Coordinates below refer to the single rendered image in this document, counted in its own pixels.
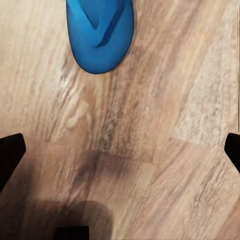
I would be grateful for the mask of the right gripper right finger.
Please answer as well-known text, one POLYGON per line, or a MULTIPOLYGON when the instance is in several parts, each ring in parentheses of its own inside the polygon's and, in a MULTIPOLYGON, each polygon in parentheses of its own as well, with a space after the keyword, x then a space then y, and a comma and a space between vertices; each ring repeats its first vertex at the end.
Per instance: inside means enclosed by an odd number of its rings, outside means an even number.
POLYGON ((224 146, 224 151, 231 159, 237 170, 240 172, 240 134, 228 134, 224 146))

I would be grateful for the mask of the sandal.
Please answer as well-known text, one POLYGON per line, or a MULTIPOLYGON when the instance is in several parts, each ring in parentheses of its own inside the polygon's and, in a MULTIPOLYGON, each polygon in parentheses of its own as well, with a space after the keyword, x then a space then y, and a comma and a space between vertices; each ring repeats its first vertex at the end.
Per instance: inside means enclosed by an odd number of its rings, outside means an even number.
POLYGON ((66 0, 70 47, 77 64, 90 74, 114 69, 134 35, 132 0, 66 0))

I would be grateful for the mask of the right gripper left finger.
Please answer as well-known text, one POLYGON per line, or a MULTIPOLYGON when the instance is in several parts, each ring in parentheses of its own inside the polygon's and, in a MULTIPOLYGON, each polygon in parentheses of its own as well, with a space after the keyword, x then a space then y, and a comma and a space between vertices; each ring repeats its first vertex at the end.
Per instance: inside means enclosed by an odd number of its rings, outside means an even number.
POLYGON ((22 133, 0 138, 0 193, 26 153, 22 133))

